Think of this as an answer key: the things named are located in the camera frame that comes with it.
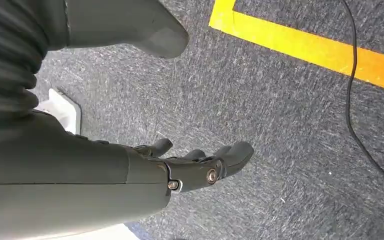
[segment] gray carpet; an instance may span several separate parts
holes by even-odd
[[[155,240],[384,239],[384,180],[344,120],[347,77],[208,27],[214,0],[166,0],[191,35],[174,60],[128,45],[50,52],[35,89],[82,107],[82,134],[126,145],[167,137],[170,154],[256,149],[239,174],[175,195],[135,229]],[[384,53],[384,1],[350,2],[359,45]],[[349,43],[337,0],[237,0],[235,9]],[[355,130],[384,168],[384,89],[356,81]]]

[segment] robotic hand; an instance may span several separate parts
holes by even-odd
[[[240,171],[246,142],[205,156],[159,158],[172,146],[129,147],[65,132],[33,110],[48,50],[119,43],[174,58],[188,43],[157,0],[0,0],[0,240],[72,235],[157,213],[172,192],[209,187]]]

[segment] black wire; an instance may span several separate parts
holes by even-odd
[[[351,13],[350,7],[348,6],[347,2],[345,0],[340,0],[343,6],[346,9],[346,12],[349,16],[349,19],[351,20],[352,25],[352,50],[353,50],[353,56],[354,56],[354,63],[352,65],[352,72],[351,76],[349,77],[348,86],[346,88],[346,106],[345,106],[345,120],[346,125],[348,126],[349,133],[351,134],[351,137],[355,140],[355,142],[358,144],[360,149],[363,151],[364,155],[367,157],[369,162],[376,168],[376,170],[384,177],[384,169],[379,166],[379,164],[373,159],[372,155],[367,151],[366,147],[363,145],[362,141],[357,137],[356,133],[354,132],[353,126],[351,124],[351,116],[350,116],[350,106],[351,106],[351,87],[353,86],[354,76],[356,75],[356,69],[357,69],[357,30],[356,30],[356,23],[354,22],[353,14]]]

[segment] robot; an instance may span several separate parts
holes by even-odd
[[[0,240],[73,235],[137,220],[172,193],[210,187],[239,172],[247,142],[212,156],[159,158],[172,143],[130,147],[69,133],[35,110],[48,51],[128,43],[175,58],[189,35],[157,0],[0,0]]]

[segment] white object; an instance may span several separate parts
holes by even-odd
[[[80,107],[59,90],[49,89],[49,100],[40,102],[36,109],[54,116],[67,132],[80,134]]]

